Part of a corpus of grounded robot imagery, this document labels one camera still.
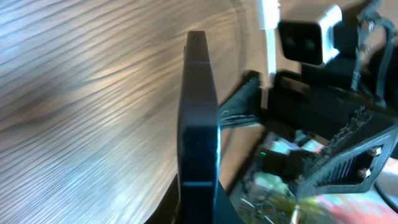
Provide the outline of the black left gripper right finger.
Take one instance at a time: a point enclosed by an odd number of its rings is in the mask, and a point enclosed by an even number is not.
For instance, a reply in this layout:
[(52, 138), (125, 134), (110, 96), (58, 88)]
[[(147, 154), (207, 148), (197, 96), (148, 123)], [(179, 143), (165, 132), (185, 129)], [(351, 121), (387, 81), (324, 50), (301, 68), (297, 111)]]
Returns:
[(220, 182), (218, 183), (214, 219), (214, 224), (244, 224)]

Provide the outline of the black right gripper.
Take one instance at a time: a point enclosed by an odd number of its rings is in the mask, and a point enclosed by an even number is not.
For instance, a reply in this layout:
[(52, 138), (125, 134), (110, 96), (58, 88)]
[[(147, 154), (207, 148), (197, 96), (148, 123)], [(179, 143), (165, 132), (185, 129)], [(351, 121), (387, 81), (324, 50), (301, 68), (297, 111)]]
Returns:
[[(246, 76), (219, 110), (220, 128), (261, 123), (258, 76)], [(397, 147), (397, 117), (366, 95), (328, 86), (310, 86), (298, 73), (275, 76), (264, 109), (264, 126), (295, 139), (302, 130), (321, 142), (341, 143), (340, 153), (317, 162), (298, 181), (295, 198), (367, 192)]]

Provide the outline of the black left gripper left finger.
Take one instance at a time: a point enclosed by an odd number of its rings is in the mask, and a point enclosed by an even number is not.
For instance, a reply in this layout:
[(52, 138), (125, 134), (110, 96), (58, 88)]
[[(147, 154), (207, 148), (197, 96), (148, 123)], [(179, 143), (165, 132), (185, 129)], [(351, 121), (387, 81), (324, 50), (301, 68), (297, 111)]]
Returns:
[(144, 224), (171, 224), (179, 203), (178, 175), (176, 174), (153, 214)]

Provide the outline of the Galaxy S24 smartphone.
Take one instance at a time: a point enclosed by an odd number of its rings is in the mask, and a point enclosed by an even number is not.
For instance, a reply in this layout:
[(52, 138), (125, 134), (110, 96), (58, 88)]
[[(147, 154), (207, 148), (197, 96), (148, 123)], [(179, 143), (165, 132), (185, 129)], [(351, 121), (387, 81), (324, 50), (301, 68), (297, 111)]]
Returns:
[(177, 125), (181, 223), (214, 222), (220, 155), (219, 106), (206, 34), (190, 31)]

